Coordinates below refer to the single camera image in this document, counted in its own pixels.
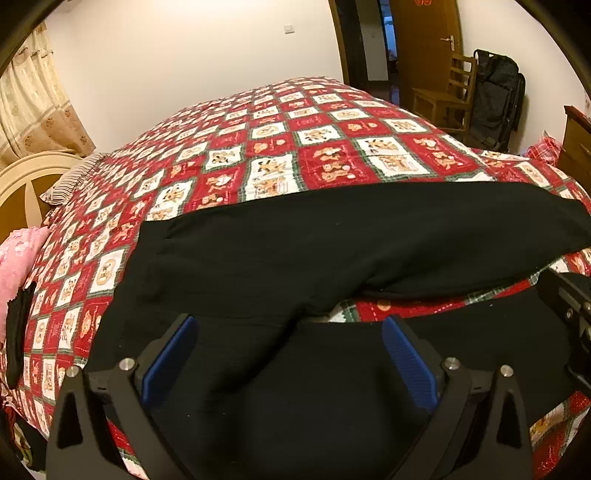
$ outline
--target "black sock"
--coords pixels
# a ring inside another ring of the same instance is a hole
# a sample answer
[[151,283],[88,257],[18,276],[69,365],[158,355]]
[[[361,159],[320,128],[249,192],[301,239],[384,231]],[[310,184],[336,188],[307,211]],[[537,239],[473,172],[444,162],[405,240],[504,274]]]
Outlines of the black sock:
[[14,390],[21,378],[23,366],[23,343],[25,339],[25,330],[27,329],[27,320],[33,294],[37,284],[31,282],[28,288],[19,288],[17,297],[8,302],[8,314],[6,318],[6,355],[7,372],[6,380],[8,388]]

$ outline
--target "blue gripper pad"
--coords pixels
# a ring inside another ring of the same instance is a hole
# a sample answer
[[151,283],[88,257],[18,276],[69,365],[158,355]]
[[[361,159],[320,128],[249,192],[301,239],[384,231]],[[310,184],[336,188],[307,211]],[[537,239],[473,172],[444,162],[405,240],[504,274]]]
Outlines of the blue gripper pad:
[[382,340],[415,405],[435,412],[443,392],[445,373],[441,357],[426,340],[419,339],[398,317],[382,324]]
[[163,337],[151,342],[139,356],[134,384],[146,410],[160,405],[197,342],[197,320],[180,315]]

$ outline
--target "black bag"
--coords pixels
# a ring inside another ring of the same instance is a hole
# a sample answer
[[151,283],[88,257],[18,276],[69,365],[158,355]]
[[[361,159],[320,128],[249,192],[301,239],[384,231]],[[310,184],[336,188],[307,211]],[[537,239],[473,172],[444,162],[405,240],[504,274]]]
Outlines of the black bag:
[[525,77],[509,57],[485,50],[476,50],[474,56],[478,59],[478,74],[467,144],[505,153],[511,131],[517,131],[519,126]]

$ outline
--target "striped pillow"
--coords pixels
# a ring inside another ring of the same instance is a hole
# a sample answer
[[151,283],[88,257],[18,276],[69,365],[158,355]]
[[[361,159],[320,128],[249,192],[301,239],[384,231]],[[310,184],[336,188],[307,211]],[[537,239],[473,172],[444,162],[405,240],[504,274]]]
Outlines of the striped pillow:
[[72,197],[74,189],[94,170],[97,164],[107,156],[106,153],[93,153],[83,158],[53,184],[39,198],[49,205],[64,205]]

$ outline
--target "black mechanical device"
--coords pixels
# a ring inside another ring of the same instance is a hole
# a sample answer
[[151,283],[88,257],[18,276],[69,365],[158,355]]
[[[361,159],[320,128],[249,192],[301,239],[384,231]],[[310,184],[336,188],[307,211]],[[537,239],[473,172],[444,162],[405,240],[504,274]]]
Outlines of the black mechanical device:
[[[591,395],[591,299],[562,275],[542,273],[540,297],[564,319],[573,353],[567,369]],[[111,438],[103,406],[112,404],[151,480],[193,477],[147,413],[176,380],[196,342],[198,321],[186,314],[137,358],[112,370],[67,370],[47,449],[48,480],[131,480]],[[430,421],[388,480],[529,480],[532,453],[517,375],[509,365],[475,371],[443,359],[396,317],[382,327],[384,345],[417,406]]]

